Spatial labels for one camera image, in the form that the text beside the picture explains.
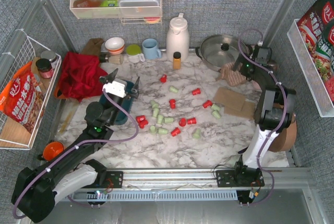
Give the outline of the striped pink cloth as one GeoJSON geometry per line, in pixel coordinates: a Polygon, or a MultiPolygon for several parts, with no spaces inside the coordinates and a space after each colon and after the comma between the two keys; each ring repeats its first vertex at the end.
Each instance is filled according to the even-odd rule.
{"type": "Polygon", "coordinates": [[[239,72],[239,67],[237,71],[233,71],[235,62],[226,63],[221,67],[220,75],[216,80],[225,80],[227,84],[231,87],[236,87],[247,82],[246,77],[239,72]]]}

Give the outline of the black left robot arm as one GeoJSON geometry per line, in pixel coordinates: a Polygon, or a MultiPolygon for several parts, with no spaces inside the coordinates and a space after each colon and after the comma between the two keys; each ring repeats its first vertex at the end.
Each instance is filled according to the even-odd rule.
{"type": "Polygon", "coordinates": [[[83,160],[113,142],[110,126],[115,124],[120,112],[133,124],[137,123],[122,104],[138,98],[139,81],[128,89],[129,82],[118,79],[117,72],[115,69],[99,78],[103,84],[102,97],[88,104],[87,126],[79,137],[51,161],[33,170],[26,167],[20,171],[11,198],[15,219],[28,217],[33,222],[40,222],[66,196],[85,186],[102,186],[106,181],[107,171],[103,164],[94,159],[83,160]]]}

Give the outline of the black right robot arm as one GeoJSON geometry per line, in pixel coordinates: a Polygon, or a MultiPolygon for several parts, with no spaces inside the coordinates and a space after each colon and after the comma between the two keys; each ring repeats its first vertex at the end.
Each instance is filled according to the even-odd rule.
{"type": "Polygon", "coordinates": [[[268,65],[270,48],[256,45],[252,55],[243,54],[239,54],[232,69],[247,80],[258,83],[261,96],[254,113],[255,134],[234,166],[233,180],[238,186],[248,186],[253,182],[263,186],[262,160],[274,139],[292,123],[296,91],[285,88],[273,75],[268,65]]]}

